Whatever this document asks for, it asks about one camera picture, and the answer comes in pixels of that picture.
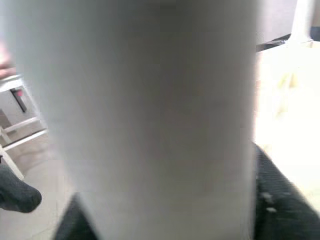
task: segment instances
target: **black sock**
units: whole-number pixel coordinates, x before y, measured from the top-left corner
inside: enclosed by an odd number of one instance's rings
[[[41,193],[21,181],[8,166],[0,164],[0,208],[30,213],[41,203]]]

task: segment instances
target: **stool leg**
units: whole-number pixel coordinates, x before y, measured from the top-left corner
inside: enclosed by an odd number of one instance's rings
[[[12,141],[9,138],[8,134],[6,133],[6,131],[2,128],[2,126],[0,126],[0,136],[2,136],[3,140],[5,141],[6,144],[11,144]]]
[[[11,157],[8,155],[8,153],[2,148],[0,145],[0,156],[2,156],[2,160],[5,161],[5,163],[9,166],[9,168],[12,170],[12,172],[20,179],[24,179],[24,175],[19,170],[15,162],[11,159]]]
[[[42,117],[42,115],[41,115],[41,113],[40,113],[40,111],[38,109],[38,106],[37,106],[33,96],[31,95],[29,89],[28,89],[28,86],[25,85],[25,84],[23,84],[23,92],[24,92],[25,96],[27,98],[29,98],[29,100],[30,100],[30,102],[32,104],[32,107],[33,107],[33,109],[35,111],[35,114],[36,114],[36,116],[38,117],[38,119],[40,121],[41,126],[44,127],[44,128],[47,128],[47,124],[44,121],[44,119],[43,119],[43,117]]]

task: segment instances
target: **chair leg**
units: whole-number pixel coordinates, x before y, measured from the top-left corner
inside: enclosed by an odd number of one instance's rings
[[[15,162],[11,159],[8,153],[2,148],[0,145],[0,156],[2,156],[2,160],[8,165],[8,167],[12,170],[12,172],[20,179],[23,180],[25,177],[22,172],[19,170]]]
[[[9,138],[8,134],[6,131],[0,126],[0,136],[2,136],[3,140],[5,141],[6,144],[11,144],[12,140]]]

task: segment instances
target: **blurry object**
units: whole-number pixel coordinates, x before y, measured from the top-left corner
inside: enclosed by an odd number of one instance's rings
[[[5,45],[0,41],[0,80],[16,74],[16,69],[13,67],[10,54]]]

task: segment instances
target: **white pole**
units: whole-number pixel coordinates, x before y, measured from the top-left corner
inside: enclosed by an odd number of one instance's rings
[[[298,0],[296,3],[289,44],[302,44],[312,41],[310,28],[314,16],[315,0]]]
[[[41,135],[46,134],[46,133],[47,133],[46,129],[34,132],[34,133],[32,133],[32,134],[30,134],[30,135],[28,135],[26,137],[23,137],[23,138],[21,138],[21,139],[19,139],[17,141],[14,141],[14,142],[12,142],[12,143],[10,143],[8,145],[3,146],[3,150],[8,151],[8,150],[13,149],[13,148],[15,148],[15,147],[17,147],[17,146],[19,146],[21,144],[26,143],[26,142],[28,142],[28,141],[30,141],[32,139],[40,137]]]
[[[99,239],[248,239],[254,1],[147,2],[7,0],[7,44]]]
[[[8,165],[8,167],[12,170],[12,172],[18,177],[18,179],[23,180],[24,175],[19,170],[15,162],[12,160],[12,158],[8,155],[8,153],[3,149],[3,147],[0,144],[0,155],[3,157],[3,160]]]
[[[22,128],[22,127],[24,127],[26,125],[32,124],[32,123],[37,122],[37,121],[39,121],[39,118],[37,116],[34,116],[34,117],[31,117],[31,118],[29,118],[27,120],[24,120],[22,122],[19,122],[17,124],[14,124],[12,126],[9,126],[9,127],[5,128],[4,132],[5,133],[10,133],[10,132],[12,132],[14,130],[17,130],[19,128]]]

